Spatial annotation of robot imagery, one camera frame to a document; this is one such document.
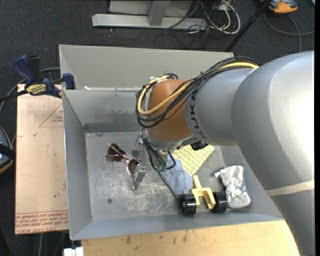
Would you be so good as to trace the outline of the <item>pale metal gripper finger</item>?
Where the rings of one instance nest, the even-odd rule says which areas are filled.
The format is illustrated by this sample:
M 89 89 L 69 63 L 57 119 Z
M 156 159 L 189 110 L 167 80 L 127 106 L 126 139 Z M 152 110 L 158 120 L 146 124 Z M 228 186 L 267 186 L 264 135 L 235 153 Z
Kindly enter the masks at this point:
M 142 161 L 144 159 L 144 152 L 145 152 L 145 146 L 144 146 L 143 135 L 142 133 L 139 133 L 134 142 L 134 146 L 132 148 L 132 156 L 136 160 Z
M 147 168 L 146 167 L 141 167 L 139 166 L 133 174 L 132 178 L 132 185 L 131 189 L 132 190 L 137 190 L 139 188 L 140 183 L 143 181 L 144 177 L 147 174 Z

